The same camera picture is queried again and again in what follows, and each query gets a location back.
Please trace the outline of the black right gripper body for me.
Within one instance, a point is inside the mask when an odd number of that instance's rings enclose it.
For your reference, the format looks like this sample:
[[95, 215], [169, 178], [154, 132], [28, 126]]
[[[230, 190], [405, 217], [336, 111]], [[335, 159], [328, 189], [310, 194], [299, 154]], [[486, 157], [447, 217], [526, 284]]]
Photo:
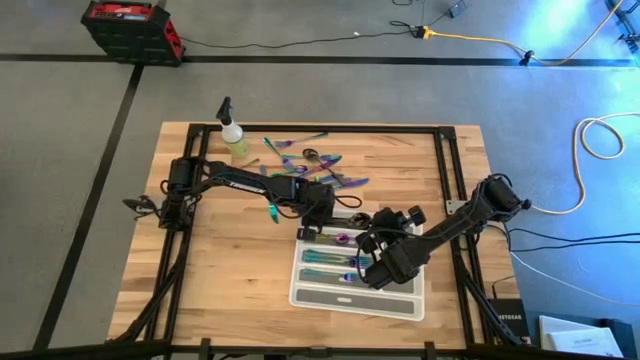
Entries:
[[360, 274], [369, 287], [382, 289], [391, 282], [407, 283], [429, 261], [424, 238], [409, 233], [410, 225], [402, 211], [383, 208], [373, 215], [368, 229], [357, 236], [358, 250], [374, 259]]

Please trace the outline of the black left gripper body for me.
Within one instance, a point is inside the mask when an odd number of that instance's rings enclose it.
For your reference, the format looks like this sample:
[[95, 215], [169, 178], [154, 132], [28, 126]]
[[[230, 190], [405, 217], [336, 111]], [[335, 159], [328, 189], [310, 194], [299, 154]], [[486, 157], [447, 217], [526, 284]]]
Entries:
[[325, 225], [333, 216], [335, 191], [331, 185], [306, 182], [298, 187], [296, 210], [303, 225]]

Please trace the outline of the rainbow spoon with red bowl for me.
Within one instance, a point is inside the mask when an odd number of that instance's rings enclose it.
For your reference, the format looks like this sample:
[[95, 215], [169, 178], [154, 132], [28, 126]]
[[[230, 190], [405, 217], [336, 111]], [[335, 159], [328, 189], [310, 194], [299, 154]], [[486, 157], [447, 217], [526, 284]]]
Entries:
[[317, 232], [313, 232], [312, 240], [299, 240], [299, 241], [314, 243], [319, 245], [347, 246], [352, 242], [352, 238], [345, 233], [318, 234]]

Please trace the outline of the iridescent teal purple fork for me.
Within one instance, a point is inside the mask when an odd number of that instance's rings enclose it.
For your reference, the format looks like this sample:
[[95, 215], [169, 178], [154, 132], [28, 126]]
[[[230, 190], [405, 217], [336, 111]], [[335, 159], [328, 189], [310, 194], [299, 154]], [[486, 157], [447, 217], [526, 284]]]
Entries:
[[362, 269], [372, 264], [372, 259], [365, 256], [328, 253], [312, 249], [307, 249], [302, 252], [302, 261], [306, 263], [318, 263]]

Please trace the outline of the white plastic cutlery tray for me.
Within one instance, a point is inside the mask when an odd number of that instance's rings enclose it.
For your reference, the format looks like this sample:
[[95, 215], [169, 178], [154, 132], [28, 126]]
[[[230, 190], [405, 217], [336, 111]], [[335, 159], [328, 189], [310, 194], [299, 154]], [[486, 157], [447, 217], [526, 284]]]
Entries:
[[339, 225], [324, 226], [323, 233], [345, 233], [352, 238], [352, 242], [347, 246], [333, 246], [297, 240], [289, 292], [289, 301], [292, 305], [409, 321], [420, 321], [424, 318], [425, 285], [423, 268], [420, 268], [419, 274], [407, 283], [397, 284], [391, 282], [380, 290], [369, 287], [360, 278], [355, 283], [330, 284], [301, 281], [299, 279], [299, 271], [303, 268], [337, 273], [350, 272], [358, 275], [356, 268], [303, 262], [302, 252], [307, 249], [365, 256], [372, 259], [369, 254], [357, 252], [355, 237], [359, 234], [358, 230], [349, 228], [348, 225], [341, 223]]

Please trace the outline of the spray bottle with yellow liquid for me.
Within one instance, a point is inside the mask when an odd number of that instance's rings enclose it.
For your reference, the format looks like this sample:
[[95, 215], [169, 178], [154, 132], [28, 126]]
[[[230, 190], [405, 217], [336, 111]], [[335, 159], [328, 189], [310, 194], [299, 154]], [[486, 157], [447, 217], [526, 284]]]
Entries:
[[245, 157], [248, 154], [248, 146], [244, 139], [244, 131], [234, 121], [231, 110], [232, 100], [229, 96], [226, 96], [216, 113], [216, 118], [222, 126], [221, 136], [233, 157]]

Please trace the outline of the red and black tool box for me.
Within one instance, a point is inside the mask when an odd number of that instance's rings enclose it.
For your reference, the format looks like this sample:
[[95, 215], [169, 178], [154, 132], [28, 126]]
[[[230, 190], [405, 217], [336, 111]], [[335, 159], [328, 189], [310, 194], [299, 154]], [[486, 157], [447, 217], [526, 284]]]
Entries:
[[118, 63], [182, 64], [185, 46], [170, 13], [158, 5], [91, 0], [80, 22], [106, 55]]

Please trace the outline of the black metal stand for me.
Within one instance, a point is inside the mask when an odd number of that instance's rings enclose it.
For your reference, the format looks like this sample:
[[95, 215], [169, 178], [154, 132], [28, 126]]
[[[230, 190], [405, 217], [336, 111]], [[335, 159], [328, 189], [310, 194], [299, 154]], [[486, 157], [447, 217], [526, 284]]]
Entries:
[[619, 37], [630, 53], [640, 60], [640, 0], [623, 0], [614, 12], [616, 26], [620, 29]]

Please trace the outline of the black aluminium table frame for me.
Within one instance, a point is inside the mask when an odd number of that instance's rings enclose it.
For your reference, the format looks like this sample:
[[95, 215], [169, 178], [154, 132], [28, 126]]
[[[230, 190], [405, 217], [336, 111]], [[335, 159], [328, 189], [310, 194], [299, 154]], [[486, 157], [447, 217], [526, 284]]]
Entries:
[[[446, 204], [465, 200], [489, 172], [481, 131], [473, 125], [253, 124], [245, 129], [251, 153], [270, 170], [279, 158], [265, 138], [292, 140], [293, 152], [312, 147], [341, 156], [339, 170], [364, 177], [355, 190], [367, 211], [421, 206], [429, 225]], [[489, 283], [511, 277], [500, 234], [488, 231], [478, 247], [454, 244], [431, 257], [419, 321], [296, 307], [289, 300], [296, 223], [274, 223], [258, 196], [214, 188], [198, 203], [188, 235], [169, 235], [156, 218], [138, 221], [108, 335], [116, 339], [139, 316], [173, 267], [181, 246], [185, 268], [141, 338], [167, 342], [175, 352], [198, 352], [208, 340], [216, 354], [266, 352], [292, 355], [473, 354], [490, 348], [487, 321], [463, 286], [460, 269]]]

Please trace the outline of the black network switch box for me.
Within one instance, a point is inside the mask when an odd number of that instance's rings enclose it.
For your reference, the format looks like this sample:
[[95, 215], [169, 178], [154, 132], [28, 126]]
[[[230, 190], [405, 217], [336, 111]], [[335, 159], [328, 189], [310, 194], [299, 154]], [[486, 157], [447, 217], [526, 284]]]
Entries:
[[521, 299], [490, 299], [490, 304], [513, 334], [523, 341], [530, 342], [530, 334], [524, 305]]

